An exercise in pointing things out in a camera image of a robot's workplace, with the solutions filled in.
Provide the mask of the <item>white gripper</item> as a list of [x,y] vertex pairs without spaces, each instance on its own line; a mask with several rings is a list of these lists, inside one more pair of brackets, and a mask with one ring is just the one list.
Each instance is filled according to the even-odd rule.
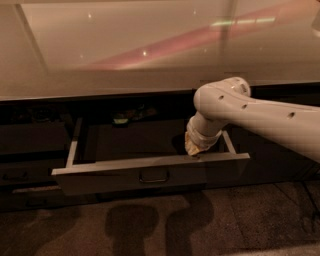
[[220,138],[222,131],[215,135],[202,135],[192,124],[187,124],[185,133],[185,150],[189,156],[195,156],[201,152],[209,150]]

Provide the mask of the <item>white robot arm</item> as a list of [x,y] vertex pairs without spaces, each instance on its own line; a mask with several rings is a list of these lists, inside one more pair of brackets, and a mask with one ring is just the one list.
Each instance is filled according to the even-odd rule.
[[233,124],[320,162],[320,108],[251,97],[250,86],[232,77],[201,86],[196,114],[187,124],[185,149],[193,156],[210,149]]

